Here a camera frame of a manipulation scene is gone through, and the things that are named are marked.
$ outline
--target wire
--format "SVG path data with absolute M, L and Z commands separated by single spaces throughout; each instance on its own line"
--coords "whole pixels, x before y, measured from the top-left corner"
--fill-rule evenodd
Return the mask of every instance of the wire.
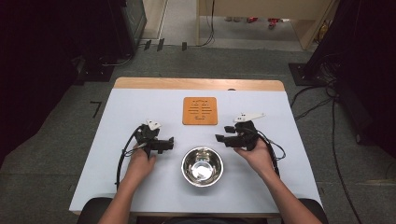
M 266 142 L 268 142 L 268 143 L 270 143 L 270 144 L 276 145 L 276 146 L 283 152 L 282 157 L 277 157 L 276 154 L 275 154 L 275 152 L 274 152 L 274 157 L 275 157 L 275 159 L 276 159 L 277 161 L 280 161 L 280 160 L 286 158 L 286 152 L 285 152 L 285 150 L 283 149 L 283 147 L 281 147 L 280 145 L 278 145 L 277 143 L 275 143 L 273 140 L 267 138 L 267 136 L 265 136 L 265 134 L 262 133 L 261 131 L 257 131 L 257 132 L 265 139 Z
M 344 182 L 344 178 L 341 175 L 340 166 L 338 164 L 337 155 L 335 153 L 335 115 L 334 115 L 334 106 L 335 106 L 335 99 L 332 100 L 332 155 L 334 156 L 335 168 L 337 170 L 338 177 L 341 180 L 341 185 L 343 186 L 344 192 L 346 194 L 346 198 L 349 201 L 349 205 L 352 208 L 353 213 L 355 214 L 356 219 L 361 224 L 361 219 L 359 218 L 358 212 L 355 209 L 355 206 L 352 203 L 352 200 L 349 197 L 349 192 L 347 191 L 347 186 Z
M 330 98 L 328 98 L 328 99 L 326 99 L 326 100 L 320 101 L 320 102 L 319 102 L 317 105 L 315 105 L 314 107 L 312 107 L 312 108 L 306 110 L 306 111 L 305 111 L 304 113 L 302 113 L 301 115 L 295 117 L 294 120 L 299 120 L 299 119 L 301 119 L 301 118 L 307 116 L 307 115 L 309 114 L 309 112 L 311 112 L 311 111 L 317 109 L 318 107 L 321 107 L 321 106 L 324 106 L 324 105 L 328 104 L 331 100 L 332 100 L 332 97 L 330 97 Z
M 134 57 L 134 55 L 131 54 L 131 56 L 129 56 L 129 58 L 122 63 L 102 63 L 102 66 L 120 66 L 120 65 L 128 63 L 133 57 Z
M 134 151 L 136 150 L 136 148 L 133 148 L 132 150 L 127 151 L 126 149 L 128 148 L 129 144 L 131 143 L 132 139 L 134 138 L 134 135 L 137 133 L 138 130 L 140 130 L 142 128 L 142 125 L 137 127 L 134 132 L 131 134 L 131 137 L 129 137 L 128 142 L 126 143 L 124 149 L 121 152 L 121 156 L 120 156 L 120 161 L 119 161 L 119 165 L 117 167 L 117 179 L 116 179 L 116 186 L 117 189 L 119 189 L 120 186 L 120 172 L 121 172 L 121 166 L 123 163 L 123 160 L 125 157 L 130 157 L 132 154 L 134 154 Z
M 215 40 L 215 29 L 213 27 L 213 15 L 215 13 L 215 2 L 216 2 L 215 0 L 213 0 L 213 2 L 212 2 L 212 17 L 211 17 L 211 20 L 210 20 L 210 35 L 209 35 L 209 38 L 206 40 L 206 42 L 203 45 L 197 45 L 196 47 L 204 47 L 204 46 L 209 45 L 210 43 L 212 43 L 212 41 L 213 41 L 213 43 L 216 41 Z M 207 21 L 207 6 L 206 6 L 206 22 L 209 23 Z
M 273 164 L 274 171 L 275 171 L 275 173 L 276 173 L 278 176 L 280 176 L 279 168 L 277 167 L 276 154 L 275 154 L 275 152 L 274 152 L 273 147 L 271 146 L 271 143 L 268 141 L 268 139 L 266 139 L 266 138 L 265 138 L 264 136 L 262 136 L 262 135 L 259 135 L 259 138 L 265 143 L 265 145 L 267 145 L 267 148 L 268 148 L 268 151 L 269 151 L 269 154 L 270 154 L 270 157 L 271 157 L 271 161 L 272 161 L 272 164 Z
M 293 100 L 291 101 L 290 107 L 293 107 L 293 105 L 294 105 L 294 103 L 295 103 L 297 97 L 298 97 L 301 93 L 303 93 L 303 92 L 305 92 L 305 91 L 312 90 L 312 89 L 323 88 L 323 87 L 325 87 L 325 86 L 311 86 L 311 87 L 306 87 L 306 88 L 304 88 L 304 89 L 298 91 L 298 92 L 294 95 Z

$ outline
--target table edge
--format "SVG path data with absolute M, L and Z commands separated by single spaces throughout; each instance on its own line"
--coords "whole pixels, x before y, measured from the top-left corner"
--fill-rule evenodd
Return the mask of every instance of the table edge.
M 77 216 L 82 211 L 71 211 Z M 265 217 L 277 218 L 281 217 L 280 213 L 171 213 L 171 212 L 130 212 L 134 217 Z
M 172 77 L 119 77 L 114 89 L 285 91 L 279 80 Z

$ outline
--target person's left hand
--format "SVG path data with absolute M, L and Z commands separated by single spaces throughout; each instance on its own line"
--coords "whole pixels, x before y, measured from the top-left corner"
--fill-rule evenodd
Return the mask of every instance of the person's left hand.
M 128 170 L 122 182 L 126 181 L 128 182 L 128 185 L 132 185 L 131 187 L 137 187 L 140 182 L 142 182 L 143 179 L 151 173 L 154 168 L 155 161 L 155 155 L 148 159 L 148 155 L 143 149 L 137 149 L 131 156 Z

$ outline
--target metal bowl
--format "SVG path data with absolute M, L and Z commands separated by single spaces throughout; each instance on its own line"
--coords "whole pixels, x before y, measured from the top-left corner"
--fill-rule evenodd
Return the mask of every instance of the metal bowl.
M 223 163 L 220 155 L 209 147 L 195 147 L 181 162 L 184 178 L 196 187 L 214 185 L 221 177 Z

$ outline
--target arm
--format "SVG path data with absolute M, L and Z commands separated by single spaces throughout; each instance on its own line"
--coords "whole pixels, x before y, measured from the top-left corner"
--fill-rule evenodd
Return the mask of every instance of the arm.
M 234 150 L 247 160 L 251 168 L 262 178 L 285 223 L 320 223 L 276 175 L 268 148 L 261 139 L 251 151 L 242 148 Z
M 121 180 L 119 190 L 111 201 L 99 223 L 128 223 L 132 198 L 139 184 L 154 168 L 156 157 L 148 160 L 143 149 L 138 149 L 131 157 L 125 177 Z

